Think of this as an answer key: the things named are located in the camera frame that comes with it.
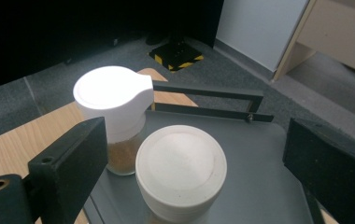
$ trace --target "white wall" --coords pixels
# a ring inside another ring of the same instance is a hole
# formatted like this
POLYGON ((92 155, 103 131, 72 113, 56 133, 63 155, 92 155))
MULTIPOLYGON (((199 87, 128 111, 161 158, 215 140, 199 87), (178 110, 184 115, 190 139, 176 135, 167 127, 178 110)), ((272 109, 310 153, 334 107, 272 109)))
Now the white wall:
POLYGON ((275 72, 308 0, 224 0, 216 38, 275 72))

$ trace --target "black backdrop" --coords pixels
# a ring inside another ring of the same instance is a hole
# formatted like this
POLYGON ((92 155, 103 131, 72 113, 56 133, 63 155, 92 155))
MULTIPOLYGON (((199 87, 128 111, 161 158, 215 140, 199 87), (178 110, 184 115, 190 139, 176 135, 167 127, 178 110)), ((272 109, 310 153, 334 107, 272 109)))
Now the black backdrop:
POLYGON ((0 85, 80 57, 132 31, 173 29, 213 47, 223 0, 0 2, 0 85))

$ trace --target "white plastic cap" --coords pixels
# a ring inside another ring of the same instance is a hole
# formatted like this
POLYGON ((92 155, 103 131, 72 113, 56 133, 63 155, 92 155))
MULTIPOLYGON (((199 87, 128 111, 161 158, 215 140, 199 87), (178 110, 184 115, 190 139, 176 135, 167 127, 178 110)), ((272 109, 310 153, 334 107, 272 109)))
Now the white plastic cap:
POLYGON ((136 180, 159 217, 187 223, 204 214, 219 195, 227 161, 219 143, 191 126, 152 133, 136 155, 136 180))
POLYGON ((121 66, 94 69, 75 84, 73 95, 85 119, 105 117, 108 143, 142 130, 145 110, 154 101, 151 76, 121 66))

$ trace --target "cup with brown contents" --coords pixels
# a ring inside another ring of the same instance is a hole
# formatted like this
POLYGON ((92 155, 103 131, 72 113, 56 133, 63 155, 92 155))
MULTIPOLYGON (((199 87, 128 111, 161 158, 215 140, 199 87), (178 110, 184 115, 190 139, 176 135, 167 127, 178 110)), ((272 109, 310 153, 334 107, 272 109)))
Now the cup with brown contents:
POLYGON ((136 153, 146 137, 146 109, 154 101, 151 76, 121 66, 94 69, 73 89, 85 119, 104 117, 107 169, 116 175, 135 172, 136 153))

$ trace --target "black stand base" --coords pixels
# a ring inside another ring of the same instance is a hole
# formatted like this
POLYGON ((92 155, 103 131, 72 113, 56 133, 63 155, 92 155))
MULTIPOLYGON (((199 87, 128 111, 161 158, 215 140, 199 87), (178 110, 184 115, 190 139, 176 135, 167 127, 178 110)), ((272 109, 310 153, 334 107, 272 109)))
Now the black stand base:
POLYGON ((165 44, 152 50, 149 56, 171 72, 176 72, 204 59, 201 52, 185 43, 165 44))

